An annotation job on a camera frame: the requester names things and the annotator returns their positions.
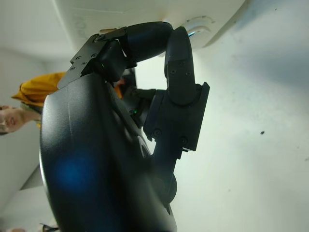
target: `screw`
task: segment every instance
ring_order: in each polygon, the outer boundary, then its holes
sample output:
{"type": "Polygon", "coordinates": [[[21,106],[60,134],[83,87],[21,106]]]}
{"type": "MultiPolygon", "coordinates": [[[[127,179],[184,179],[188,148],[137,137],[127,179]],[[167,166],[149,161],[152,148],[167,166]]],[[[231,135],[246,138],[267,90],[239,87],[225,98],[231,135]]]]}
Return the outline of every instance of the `screw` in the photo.
{"type": "Polygon", "coordinates": [[[96,39],[95,39],[95,43],[100,41],[100,40],[104,40],[105,39],[105,35],[99,35],[96,39]]]}
{"type": "Polygon", "coordinates": [[[162,131],[160,129],[155,129],[154,131],[155,137],[160,137],[161,134],[162,134],[162,131]]]}
{"type": "Polygon", "coordinates": [[[180,141],[181,141],[182,145],[186,145],[188,143],[188,140],[187,140],[186,137],[181,137],[180,141]]]}

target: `robotic hand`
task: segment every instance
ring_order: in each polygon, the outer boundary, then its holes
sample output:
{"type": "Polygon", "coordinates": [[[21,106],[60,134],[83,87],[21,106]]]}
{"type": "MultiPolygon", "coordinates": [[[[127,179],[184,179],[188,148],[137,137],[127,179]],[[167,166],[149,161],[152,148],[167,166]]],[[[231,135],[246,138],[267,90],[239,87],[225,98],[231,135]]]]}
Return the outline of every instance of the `robotic hand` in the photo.
{"type": "Polygon", "coordinates": [[[210,87],[195,84],[186,30],[153,22],[93,35],[46,98],[40,165],[62,232],[175,232],[169,203],[183,151],[196,150],[210,87]],[[166,51],[167,90],[112,84],[166,51]],[[155,139],[150,154],[141,135],[155,139]]]}

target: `person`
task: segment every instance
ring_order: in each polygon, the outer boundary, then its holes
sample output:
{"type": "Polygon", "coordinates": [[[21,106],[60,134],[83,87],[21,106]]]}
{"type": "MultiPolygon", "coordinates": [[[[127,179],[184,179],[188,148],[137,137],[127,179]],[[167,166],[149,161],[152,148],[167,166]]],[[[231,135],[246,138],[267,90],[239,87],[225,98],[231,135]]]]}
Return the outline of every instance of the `person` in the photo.
{"type": "MultiPolygon", "coordinates": [[[[58,90],[57,84],[64,75],[65,72],[45,74],[22,83],[19,91],[12,96],[21,102],[20,107],[0,105],[0,135],[15,132],[31,121],[36,121],[40,127],[45,98],[58,90]]],[[[114,88],[120,98],[122,94],[119,86],[123,84],[122,78],[114,88]]]]}

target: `yellow jacket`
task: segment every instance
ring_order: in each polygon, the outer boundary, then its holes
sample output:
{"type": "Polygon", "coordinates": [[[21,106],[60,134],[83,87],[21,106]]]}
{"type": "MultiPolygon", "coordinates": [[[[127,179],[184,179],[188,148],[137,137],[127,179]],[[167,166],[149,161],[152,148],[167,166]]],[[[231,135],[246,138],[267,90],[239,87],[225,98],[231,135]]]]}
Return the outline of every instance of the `yellow jacket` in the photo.
{"type": "MultiPolygon", "coordinates": [[[[34,77],[22,83],[18,93],[12,98],[27,105],[43,107],[46,96],[58,90],[57,84],[64,74],[66,73],[57,72],[34,77]]],[[[118,85],[115,87],[115,91],[121,98],[122,94],[118,85]]]]}

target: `ceiling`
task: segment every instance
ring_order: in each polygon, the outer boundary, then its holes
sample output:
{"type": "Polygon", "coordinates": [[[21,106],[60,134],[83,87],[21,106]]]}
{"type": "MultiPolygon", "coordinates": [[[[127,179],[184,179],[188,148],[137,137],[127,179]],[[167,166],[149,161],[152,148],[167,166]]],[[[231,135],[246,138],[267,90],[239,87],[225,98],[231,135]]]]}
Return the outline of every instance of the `ceiling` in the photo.
{"type": "Polygon", "coordinates": [[[1,0],[0,31],[0,49],[45,61],[74,55],[51,0],[1,0]]]}

